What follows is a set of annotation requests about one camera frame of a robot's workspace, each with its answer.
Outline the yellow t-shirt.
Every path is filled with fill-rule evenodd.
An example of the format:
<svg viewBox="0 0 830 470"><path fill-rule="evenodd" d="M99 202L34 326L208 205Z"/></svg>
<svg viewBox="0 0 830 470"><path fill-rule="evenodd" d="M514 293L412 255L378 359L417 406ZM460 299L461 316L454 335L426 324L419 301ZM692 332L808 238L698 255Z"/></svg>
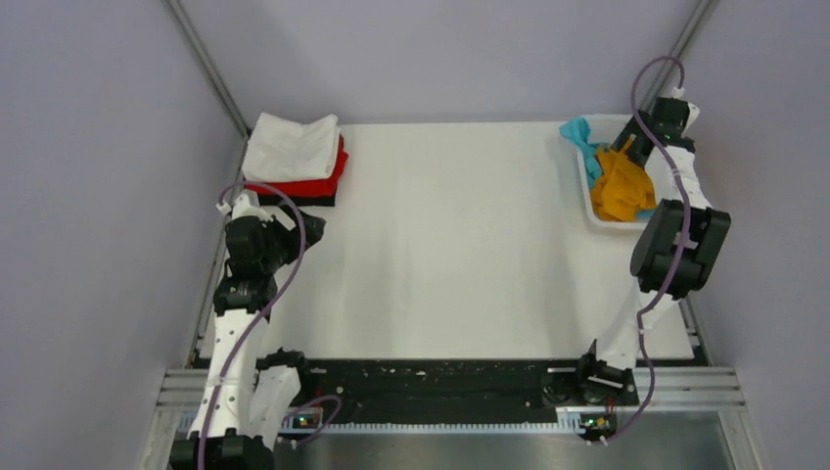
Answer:
<svg viewBox="0 0 830 470"><path fill-rule="evenodd" d="M628 155L600 145L596 160L602 174L589 191L594 214L603 221L635 222L657 208L656 192L644 168Z"/></svg>

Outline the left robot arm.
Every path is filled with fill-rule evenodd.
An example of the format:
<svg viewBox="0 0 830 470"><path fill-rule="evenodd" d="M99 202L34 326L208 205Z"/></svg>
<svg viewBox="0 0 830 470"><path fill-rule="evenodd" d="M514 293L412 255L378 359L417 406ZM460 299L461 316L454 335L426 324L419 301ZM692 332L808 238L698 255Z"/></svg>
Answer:
<svg viewBox="0 0 830 470"><path fill-rule="evenodd" d="M283 292L277 270L319 242L324 219L304 211L293 228L275 216L241 215L225 226L227 257L213 293L213 353L197 415L174 441L172 469L271 469L280 418L313 393L300 352L279 350L257 365L270 304Z"/></svg>

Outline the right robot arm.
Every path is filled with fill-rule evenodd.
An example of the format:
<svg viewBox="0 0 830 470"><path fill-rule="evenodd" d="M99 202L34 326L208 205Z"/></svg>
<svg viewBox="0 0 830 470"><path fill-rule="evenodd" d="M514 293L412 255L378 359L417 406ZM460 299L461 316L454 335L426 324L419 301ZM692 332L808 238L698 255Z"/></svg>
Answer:
<svg viewBox="0 0 830 470"><path fill-rule="evenodd" d="M588 404L640 402L633 369L647 357L647 333L706 285L731 226L729 213L713 208L695 172L696 148L687 130L699 113L678 95L661 97L632 117L612 146L624 163L646 173L658 201L631 253L633 284L611 325L577 364L574 389Z"/></svg>

